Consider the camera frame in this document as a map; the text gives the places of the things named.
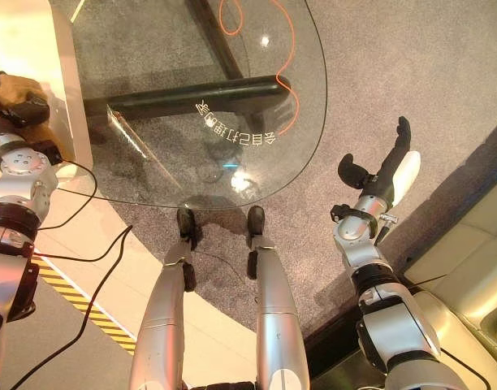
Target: warning tape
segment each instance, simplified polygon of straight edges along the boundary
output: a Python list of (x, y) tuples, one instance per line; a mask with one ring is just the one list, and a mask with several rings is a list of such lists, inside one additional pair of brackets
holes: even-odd
[[(60, 293), (67, 301), (83, 315), (88, 309), (90, 298), (76, 286), (62, 272), (55, 269), (50, 262), (44, 258), (34, 257), (32, 262), (39, 266), (41, 278)], [(106, 333), (114, 342), (126, 349), (131, 355), (135, 352), (136, 341), (117, 321), (107, 314), (100, 306), (93, 303), (89, 319)]]

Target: wire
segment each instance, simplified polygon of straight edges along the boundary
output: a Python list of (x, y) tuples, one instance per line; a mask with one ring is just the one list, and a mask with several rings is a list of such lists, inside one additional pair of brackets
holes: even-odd
[(62, 258), (64, 260), (73, 260), (74, 262), (98, 262), (99, 260), (102, 260), (111, 251), (111, 249), (115, 246), (115, 243), (119, 240), (119, 238), (123, 234), (127, 234), (128, 230), (129, 230), (129, 227), (126, 227), (124, 230), (122, 230), (122, 232), (118, 236), (115, 237), (115, 239), (111, 243), (110, 247), (106, 250), (106, 252), (98, 258), (93, 258), (93, 259), (90, 259), (90, 258), (72, 258), (70, 256), (60, 256), (58, 254), (48, 254), (48, 253), (38, 253), (38, 252), (34, 252), (34, 255), (43, 256), (45, 258)]
[(431, 279), (428, 279), (428, 280), (424, 280), (423, 282), (418, 282), (418, 283), (412, 284), (408, 288), (411, 289), (411, 288), (414, 288), (414, 287), (419, 286), (421, 284), (432, 282), (433, 280), (442, 279), (442, 278), (444, 278), (447, 275), (448, 274), (443, 274), (443, 275), (440, 275), (440, 276), (436, 276), (435, 278), (431, 278)]
[(226, 33), (229, 36), (235, 36), (238, 35), (238, 33), (241, 31), (241, 28), (243, 27), (243, 10), (241, 9), (241, 5), (239, 0), (234, 0), (234, 4), (236, 5), (236, 8), (238, 9), (238, 13), (240, 14), (240, 23), (238, 24), (238, 28), (234, 31), (228, 31), (224, 26), (223, 26), (223, 3), (225, 0), (222, 0), (219, 3), (219, 25), (222, 28), (223, 32)]
[(215, 254), (210, 254), (210, 253), (206, 253), (206, 252), (201, 252), (201, 251), (198, 251), (198, 250), (195, 250), (194, 251), (196, 254), (204, 254), (205, 256), (209, 256), (211, 258), (215, 258), (216, 260), (219, 260), (220, 262), (223, 262), (225, 264), (227, 264), (231, 269), (232, 269), (232, 272), (234, 272), (236, 274), (236, 276), (238, 277), (238, 279), (241, 281), (241, 283), (245, 284), (245, 281), (244, 279), (241, 277), (240, 273), (238, 271), (236, 271), (236, 269), (234, 268), (234, 266), (232, 266), (232, 264), (230, 264), (227, 260), (225, 260), (224, 258), (220, 258), (219, 256), (216, 256)]
[(122, 240), (120, 241), (120, 253), (119, 256), (117, 257), (117, 260), (113, 263), (111, 268), (106, 272), (104, 277), (101, 280), (101, 283), (97, 286), (95, 289), (95, 292), (92, 295), (92, 299), (88, 303), (88, 309), (86, 309), (86, 313), (84, 314), (84, 319), (83, 322), (80, 326), (79, 333), (67, 344), (65, 344), (63, 347), (49, 355), (47, 358), (45, 358), (42, 362), (37, 363), (35, 367), (33, 367), (29, 372), (27, 372), (14, 386), (11, 387), (11, 390), (16, 390), (19, 386), (21, 386), (28, 378), (30, 378), (36, 371), (38, 371), (41, 367), (43, 367), (46, 363), (51, 361), (53, 358), (57, 357), (59, 354), (63, 353), (66, 351), (68, 348), (70, 348), (73, 344), (75, 344), (78, 339), (83, 335), (84, 329), (86, 328), (86, 324), (88, 323), (89, 320), (89, 315), (92, 311), (93, 303), (95, 302), (95, 299), (97, 298), (98, 293), (101, 291), (102, 286), (104, 283), (108, 280), (108, 278), (111, 275), (111, 272), (118, 266), (120, 263), (120, 260), (122, 260), (122, 257), (124, 255), (124, 242), (126, 241), (126, 237), (129, 234), (129, 232), (133, 229), (133, 226), (130, 225), (127, 227), (127, 229), (122, 233)]
[[(300, 108), (300, 103), (299, 103), (299, 97), (297, 96), (296, 91), (294, 91), (291, 87), (286, 85), (281, 79), (281, 73), (284, 72), (284, 70), (290, 65), (290, 62), (292, 61), (294, 57), (294, 53), (296, 52), (296, 32), (294, 30), (294, 24), (292, 22), (292, 18), (290, 18), (290, 15), (288, 14), (286, 8), (278, 1), (278, 0), (271, 0), (276, 7), (279, 8), (279, 10), (283, 13), (284, 17), (286, 18), (288, 22), (288, 26), (290, 27), (290, 32), (292, 33), (292, 48), (290, 49), (290, 53), (288, 55), (287, 61), (284, 63), (284, 65), (281, 67), (281, 69), (278, 70), (278, 72), (275, 74), (275, 80), (278, 82), (279, 85), (281, 85), (283, 88), (285, 88), (294, 98), (296, 101), (296, 111), (294, 113), (294, 117), (290, 121), (290, 123), (282, 130), (278, 132), (278, 135), (282, 136), (285, 132), (287, 132), (292, 125), (297, 121), (297, 117), (299, 116), (299, 108)], [(243, 9), (241, 8), (241, 5), (239, 3), (239, 0), (234, 0), (234, 3), (236, 5), (236, 8), (240, 14), (240, 24), (238, 25), (238, 28), (234, 31), (228, 31), (224, 26), (223, 26), (223, 3), (225, 0), (222, 0), (219, 4), (219, 25), (223, 32), (227, 34), (228, 36), (235, 36), (237, 35), (240, 31), (241, 28), (243, 27)]]
[(89, 199), (83, 203), (83, 205), (74, 213), (71, 215), (71, 217), (69, 219), (67, 219), (66, 221), (64, 221), (63, 223), (61, 223), (60, 225), (56, 225), (56, 226), (48, 226), (48, 227), (40, 227), (39, 229), (37, 229), (38, 231), (39, 230), (52, 230), (52, 229), (58, 229), (58, 228), (62, 228), (64, 225), (66, 225), (67, 223), (69, 223), (72, 219), (74, 219), (87, 205), (88, 203), (91, 202), (91, 200), (95, 197), (95, 193), (97, 193), (97, 177), (95, 177), (95, 175), (93, 174), (92, 171), (90, 171), (87, 167), (83, 167), (82, 165), (80, 165), (79, 163), (77, 162), (73, 162), (73, 161), (68, 161), (68, 160), (63, 160), (65, 163), (70, 163), (70, 164), (73, 164), (79, 168), (82, 168), (84, 169), (85, 171), (87, 171), (91, 176), (92, 176), (92, 179), (93, 179), (93, 192), (92, 194), (89, 196)]
[(460, 363), (467, 370), (469, 370), (470, 372), (472, 372), (473, 374), (475, 374), (485, 384), (486, 390), (491, 390), (491, 384), (489, 383), (488, 380), (485, 379), (485, 377), (483, 375), (481, 375), (479, 372), (477, 372), (476, 370), (474, 370), (468, 364), (462, 362), (458, 357), (454, 356), (452, 353), (448, 352), (447, 350), (445, 350), (443, 348), (441, 348), (441, 350), (442, 350), (443, 353), (445, 353), (446, 355), (448, 355), (452, 360), (454, 360), (455, 362)]
[(294, 114), (294, 117), (290, 121), (290, 123), (285, 127), (283, 130), (280, 130), (278, 132), (278, 135), (282, 136), (285, 132), (287, 132), (292, 125), (297, 121), (297, 116), (299, 115), (299, 97), (297, 96), (297, 93), (290, 88), (288, 85), (283, 83), (281, 79), (279, 78), (281, 76), (281, 73), (288, 67), (290, 62), (292, 61), (294, 57), (294, 53), (296, 52), (296, 32), (294, 31), (294, 24), (292, 22), (292, 19), (290, 18), (290, 15), (288, 14), (287, 10), (284, 8), (284, 6), (281, 5), (281, 3), (278, 0), (272, 0), (272, 2), (275, 4), (276, 7), (278, 7), (285, 18), (287, 19), (288, 26), (290, 27), (290, 31), (292, 33), (292, 48), (290, 49), (290, 54), (288, 55), (287, 62), (284, 63), (284, 65), (281, 67), (281, 69), (278, 70), (278, 72), (275, 74), (275, 80), (283, 87), (285, 88), (289, 93), (292, 94), (294, 99), (296, 100), (296, 112)]

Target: metal joint actuator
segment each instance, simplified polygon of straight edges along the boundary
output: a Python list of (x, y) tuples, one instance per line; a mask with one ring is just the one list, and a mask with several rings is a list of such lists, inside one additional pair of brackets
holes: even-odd
[[(22, 89), (30, 89), (33, 82), (3, 72), (1, 80), (6, 85), (0, 90), (12, 96), (24, 93), (20, 80), (26, 80)], [(26, 93), (23, 102), (12, 106), (0, 102), (0, 370), (5, 324), (35, 310), (39, 270), (31, 263), (33, 242), (58, 184), (49, 158), (30, 146), (18, 129), (26, 132), (45, 122), (49, 113), (45, 100), (33, 93)]]
[[(371, 365), (387, 374), (386, 389), (466, 389), (456, 373), (439, 362), (436, 332), (376, 246), (397, 221), (386, 213), (408, 191), (420, 167), (420, 154), (409, 151), (406, 118), (399, 118), (397, 132), (395, 147), (376, 175), (354, 164), (351, 154), (343, 157), (338, 170), (345, 184), (362, 190), (353, 208), (336, 205), (331, 211), (335, 244), (362, 312), (359, 345)], [(386, 224), (373, 242), (380, 219)]]

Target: orange cable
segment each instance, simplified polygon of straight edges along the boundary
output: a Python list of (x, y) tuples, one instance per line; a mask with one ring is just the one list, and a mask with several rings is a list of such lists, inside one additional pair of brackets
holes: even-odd
[[(222, 0), (219, 4), (219, 24), (220, 24), (220, 27), (222, 28), (223, 32), (229, 36), (237, 35), (241, 31), (241, 28), (243, 26), (243, 10), (241, 9), (241, 5), (239, 3), (239, 0), (233, 0), (233, 1), (236, 5), (236, 8), (238, 9), (238, 12), (240, 13), (240, 25), (238, 26), (238, 28), (235, 31), (232, 31), (232, 32), (227, 31), (225, 29), (225, 27), (223, 26), (222, 9), (223, 9), (223, 3), (225, 2), (225, 0)], [(288, 14), (287, 10), (281, 5), (281, 3), (278, 0), (271, 0), (271, 1), (275, 4), (276, 7), (278, 7), (281, 10), (283, 15), (287, 19), (288, 26), (290, 26), (290, 31), (292, 33), (292, 49), (290, 50), (290, 54), (288, 55), (287, 62), (275, 74), (275, 80), (278, 82), (278, 84), (281, 85), (283, 88), (285, 88), (294, 97), (294, 99), (296, 101), (296, 112), (294, 114), (294, 117), (292, 118), (290, 123), (287, 125), (287, 127), (285, 127), (283, 130), (278, 132), (278, 135), (281, 136), (292, 127), (292, 125), (297, 121), (297, 116), (299, 115), (300, 104), (299, 104), (299, 97), (297, 96), (297, 93), (292, 88), (290, 88), (288, 85), (283, 83), (281, 81), (281, 79), (279, 78), (279, 76), (281, 76), (281, 73), (288, 67), (288, 65), (290, 65), (290, 62), (293, 59), (294, 53), (296, 52), (296, 32), (294, 30), (294, 25), (293, 25), (292, 19), (290, 18), (290, 15)]]
[(296, 33), (294, 31), (294, 24), (292, 23), (292, 19), (290, 19), (290, 15), (288, 14), (287, 10), (285, 10), (285, 8), (281, 5), (281, 3), (278, 0), (272, 0), (272, 2), (275, 4), (276, 7), (278, 7), (281, 10), (281, 12), (287, 18), (288, 25), (290, 26), (290, 31), (292, 32), (292, 49), (290, 50), (290, 54), (288, 55), (287, 62), (275, 74), (275, 80), (283, 88), (285, 88), (288, 92), (290, 92), (292, 94), (292, 96), (294, 97), (294, 99), (296, 99), (296, 113), (294, 114), (294, 117), (292, 118), (292, 120), (290, 121), (290, 123), (287, 125), (287, 127), (285, 127), (283, 130), (281, 130), (280, 132), (278, 132), (278, 134), (281, 136), (285, 132), (287, 132), (288, 129), (290, 129), (292, 127), (292, 125), (297, 121), (297, 116), (299, 115), (299, 97), (297, 96), (297, 93), (292, 88), (290, 88), (289, 86), (287, 86), (286, 84), (284, 84), (279, 79), (279, 76), (281, 75), (281, 72), (284, 71), (288, 67), (288, 65), (292, 61), (292, 58), (293, 58), (294, 53), (296, 51)]
[(222, 28), (223, 32), (226, 33), (227, 35), (233, 36), (237, 35), (240, 31), (241, 28), (243, 27), (243, 10), (241, 10), (241, 5), (239, 0), (234, 0), (234, 4), (236, 5), (236, 8), (238, 9), (238, 13), (240, 14), (240, 24), (238, 25), (238, 28), (234, 31), (228, 31), (225, 26), (223, 26), (223, 3), (225, 0), (222, 0), (219, 3), (219, 25)]

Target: black cable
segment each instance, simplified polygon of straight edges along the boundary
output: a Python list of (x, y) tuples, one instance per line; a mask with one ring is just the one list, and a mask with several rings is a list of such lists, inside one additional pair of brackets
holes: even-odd
[(124, 255), (124, 242), (126, 241), (126, 237), (129, 234), (129, 232), (133, 229), (133, 226), (128, 226), (127, 229), (123, 232), (122, 236), (122, 241), (120, 241), (120, 253), (119, 256), (117, 257), (117, 260), (113, 263), (111, 268), (108, 270), (108, 272), (104, 275), (104, 277), (101, 280), (101, 283), (97, 286), (95, 289), (95, 292), (92, 295), (92, 299), (88, 303), (88, 309), (86, 309), (86, 313), (84, 314), (84, 319), (81, 324), (79, 333), (67, 344), (65, 344), (63, 347), (49, 355), (47, 358), (45, 358), (42, 362), (39, 362), (35, 367), (33, 367), (29, 372), (27, 372), (14, 386), (11, 387), (11, 390), (16, 390), (19, 386), (21, 386), (28, 378), (30, 378), (37, 370), (39, 370), (41, 367), (43, 367), (46, 363), (48, 363), (50, 360), (58, 356), (59, 354), (63, 353), (66, 351), (68, 348), (70, 348), (73, 344), (75, 344), (78, 339), (83, 335), (84, 329), (86, 328), (86, 324), (88, 323), (89, 320), (89, 315), (92, 311), (93, 303), (95, 302), (95, 299), (97, 298), (98, 293), (101, 291), (102, 286), (104, 283), (107, 281), (107, 279), (110, 277), (111, 272), (118, 266), (120, 263), (120, 260), (122, 260), (122, 256)]
[(46, 258), (62, 258), (64, 260), (73, 260), (74, 262), (98, 262), (99, 260), (102, 260), (111, 251), (111, 249), (115, 246), (115, 243), (119, 240), (119, 238), (123, 234), (126, 234), (128, 229), (129, 229), (129, 227), (126, 227), (124, 230), (122, 230), (122, 232), (118, 236), (115, 237), (115, 239), (113, 240), (111, 245), (108, 247), (106, 252), (103, 255), (99, 256), (98, 258), (72, 258), (70, 256), (60, 256), (58, 254), (48, 254), (48, 253), (38, 253), (38, 252), (34, 252), (34, 255), (35, 256), (44, 256)]
[(459, 358), (457, 358), (456, 356), (454, 356), (452, 353), (446, 351), (443, 348), (441, 348), (441, 350), (442, 350), (443, 353), (445, 353), (447, 356), (449, 356), (452, 360), (454, 360), (455, 362), (460, 363), (467, 370), (469, 370), (470, 372), (472, 372), (473, 374), (475, 374), (485, 384), (486, 390), (491, 390), (491, 384), (489, 383), (488, 380), (485, 379), (485, 377), (483, 375), (481, 375), (479, 372), (477, 372), (476, 370), (474, 370), (468, 364), (463, 363)]
[(241, 283), (243, 283), (243, 284), (246, 285), (246, 283), (245, 283), (244, 279), (241, 277), (240, 273), (238, 271), (236, 271), (236, 269), (232, 266), (232, 264), (230, 264), (224, 258), (220, 258), (219, 256), (216, 256), (215, 254), (210, 254), (210, 253), (206, 253), (206, 252), (200, 252), (199, 250), (195, 250), (194, 253), (196, 253), (196, 254), (204, 254), (205, 256), (209, 256), (211, 258), (215, 258), (215, 259), (219, 260), (220, 262), (223, 262), (223, 263), (227, 264), (232, 269), (232, 272), (234, 272), (236, 274), (236, 276), (241, 281)]
[(421, 284), (424, 284), (424, 283), (429, 283), (429, 282), (432, 282), (433, 280), (438, 280), (438, 279), (442, 279), (444, 278), (445, 276), (447, 276), (447, 274), (443, 274), (443, 275), (440, 275), (440, 276), (436, 276), (434, 278), (431, 278), (431, 279), (428, 279), (428, 280), (424, 280), (423, 282), (418, 282), (418, 283), (415, 283), (415, 284), (411, 284), (408, 289), (411, 289), (411, 288), (414, 288), (416, 286), (419, 286)]
[[(82, 197), (90, 197), (87, 193), (78, 193), (77, 191), (72, 191), (71, 189), (66, 188), (57, 188), (60, 191), (64, 191), (65, 193), (74, 193), (75, 195), (81, 195)], [(150, 203), (139, 203), (138, 201), (120, 201), (118, 199), (113, 199), (111, 197), (97, 197), (94, 196), (93, 199), (99, 199), (101, 201), (109, 201), (114, 203), (123, 203), (124, 205), (133, 205), (133, 206), (147, 206), (147, 207), (159, 207), (162, 209), (178, 209), (178, 206), (157, 206), (152, 205)]]
[(73, 161), (69, 161), (69, 160), (63, 160), (63, 161), (65, 163), (70, 163), (70, 164), (73, 164), (73, 165), (75, 165), (75, 166), (77, 166), (79, 168), (84, 169), (85, 171), (87, 171), (92, 176), (92, 179), (93, 179), (93, 192), (92, 192), (91, 195), (89, 195), (88, 200), (85, 203), (83, 203), (83, 205), (69, 219), (67, 219), (66, 221), (64, 221), (63, 223), (61, 223), (60, 225), (57, 225), (57, 226), (40, 227), (39, 229), (37, 229), (38, 231), (39, 230), (51, 230), (51, 229), (62, 228), (64, 225), (66, 225), (72, 219), (74, 219), (75, 216), (78, 215), (88, 205), (88, 203), (91, 202), (91, 200), (95, 197), (95, 193), (97, 193), (97, 177), (95, 177), (95, 175), (93, 174), (93, 172), (91, 172), (87, 167), (84, 167), (84, 166), (80, 165), (77, 162), (73, 162)]

